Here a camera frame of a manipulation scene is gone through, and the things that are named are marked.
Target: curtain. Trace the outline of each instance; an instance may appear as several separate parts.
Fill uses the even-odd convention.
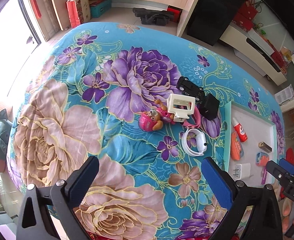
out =
[[[58,32],[60,30],[60,26],[59,26],[59,23],[58,23],[58,20],[57,20],[57,17],[56,17],[55,10],[54,10],[53,5],[52,5],[52,1],[51,0],[43,0],[43,1],[45,3],[47,12],[49,14],[49,18],[50,18],[50,21],[52,23],[52,26],[53,26],[55,32]]]

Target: floral bedspread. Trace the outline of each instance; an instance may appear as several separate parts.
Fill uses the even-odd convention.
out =
[[[156,99],[165,102],[170,93],[179,93],[175,86],[181,75],[220,100],[218,117],[201,120],[207,138],[203,157],[183,151],[180,124],[155,132],[138,127],[140,112],[155,107]],[[283,157],[280,107],[234,63],[148,28],[83,24],[56,44],[27,88],[11,130],[8,170],[25,192],[29,183],[45,187],[67,179],[95,155],[99,173],[74,210],[89,234],[124,240],[206,238],[226,210],[200,164],[211,156],[224,168],[223,106],[231,100],[276,124],[277,157]],[[188,144],[196,146],[193,134]]]

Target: white tray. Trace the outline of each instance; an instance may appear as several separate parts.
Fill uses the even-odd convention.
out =
[[[256,154],[258,152],[265,152],[258,147],[259,142],[265,142],[272,148],[271,153],[267,153],[269,160],[276,162],[277,159],[277,140],[276,140],[276,126],[270,120],[262,117],[260,114],[246,108],[235,102],[229,102],[225,105],[225,116],[228,125],[225,135],[224,161],[225,169],[229,175],[234,178],[235,164],[250,163],[251,176],[242,179],[247,186],[262,187],[263,166],[256,165]],[[244,151],[244,156],[239,161],[234,161],[230,158],[230,140],[231,133],[234,132],[234,127],[231,124],[231,119],[235,117],[244,128],[248,139],[241,143]],[[273,184],[275,178],[267,173],[265,184]]]

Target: teal box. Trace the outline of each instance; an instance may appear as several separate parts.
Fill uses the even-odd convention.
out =
[[[90,11],[93,18],[98,18],[111,8],[111,0],[90,0]]]

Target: pink helmet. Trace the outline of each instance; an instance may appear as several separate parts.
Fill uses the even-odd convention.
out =
[[[140,129],[151,132],[154,125],[157,123],[157,121],[153,121],[148,115],[141,113],[140,118],[138,120],[138,125]]]

